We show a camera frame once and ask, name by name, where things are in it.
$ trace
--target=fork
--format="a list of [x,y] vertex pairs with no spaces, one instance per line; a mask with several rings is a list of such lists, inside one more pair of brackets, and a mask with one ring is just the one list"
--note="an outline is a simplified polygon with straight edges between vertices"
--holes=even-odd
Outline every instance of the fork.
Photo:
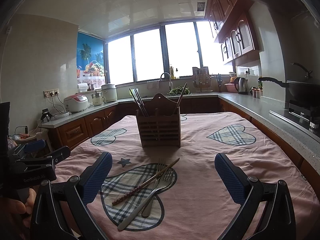
[[161,190],[165,187],[168,187],[172,181],[172,177],[173,177],[172,169],[167,169],[166,172],[161,176],[161,179],[159,179],[159,183],[158,183],[157,187],[150,193],[150,195],[135,210],[132,211],[132,213],[125,220],[123,220],[118,225],[118,231],[122,231],[131,223],[131,221],[138,215],[140,210],[149,202],[149,200],[151,198],[153,198],[154,194],[158,190]]
[[[161,171],[161,170],[164,169],[164,168],[165,168],[165,159],[159,159],[159,163],[158,163],[158,166],[157,166],[157,172]],[[160,179],[160,177],[159,177],[158,179],[156,179],[155,184],[154,184],[154,186],[153,186],[153,189],[155,189],[155,188],[157,187],[158,182],[159,182],[159,179]],[[149,203],[146,204],[144,210],[142,211],[142,214],[141,214],[141,215],[142,215],[144,218],[146,218],[146,217],[148,217],[148,216],[150,215],[151,207],[152,207],[152,202],[153,202],[153,198],[151,198],[151,200],[149,201]]]

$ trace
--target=finger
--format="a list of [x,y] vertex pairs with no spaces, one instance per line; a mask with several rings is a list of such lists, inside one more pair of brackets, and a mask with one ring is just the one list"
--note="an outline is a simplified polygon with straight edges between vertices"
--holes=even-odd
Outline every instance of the finger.
[[32,213],[33,210],[33,206],[35,204],[35,200],[36,200],[36,192],[33,189],[29,189],[29,197],[25,203],[26,206],[26,212],[28,214]]
[[23,224],[26,228],[30,228],[30,225],[31,225],[31,216],[28,216],[27,218],[25,218],[23,220]]
[[0,209],[12,214],[24,214],[26,212],[26,207],[22,202],[11,198],[0,198]]

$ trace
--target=white rice cooker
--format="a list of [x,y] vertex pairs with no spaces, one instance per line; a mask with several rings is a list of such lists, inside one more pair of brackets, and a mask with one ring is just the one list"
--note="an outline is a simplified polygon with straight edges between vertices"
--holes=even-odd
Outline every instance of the white rice cooker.
[[63,104],[66,111],[70,111],[71,113],[80,112],[89,106],[88,99],[84,95],[68,96],[63,100]]
[[102,96],[105,97],[106,103],[117,101],[116,85],[106,84],[101,86]]

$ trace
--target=star pattern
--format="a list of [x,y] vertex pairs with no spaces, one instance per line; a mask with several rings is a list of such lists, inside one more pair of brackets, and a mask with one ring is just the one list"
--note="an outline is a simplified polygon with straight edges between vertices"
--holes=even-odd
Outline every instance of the star pattern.
[[123,158],[121,158],[121,160],[117,163],[121,164],[122,167],[126,166],[127,164],[131,164],[130,159],[123,159]]

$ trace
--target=power outlet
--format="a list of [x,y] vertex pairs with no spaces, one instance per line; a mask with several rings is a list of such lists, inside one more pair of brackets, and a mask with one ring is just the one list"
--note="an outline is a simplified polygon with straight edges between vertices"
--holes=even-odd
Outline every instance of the power outlet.
[[52,94],[52,96],[54,97],[54,96],[56,96],[56,93],[58,93],[58,95],[60,94],[59,88],[57,88],[57,89],[51,89],[51,90],[47,90],[47,91],[43,91],[44,98],[51,97],[51,94]]

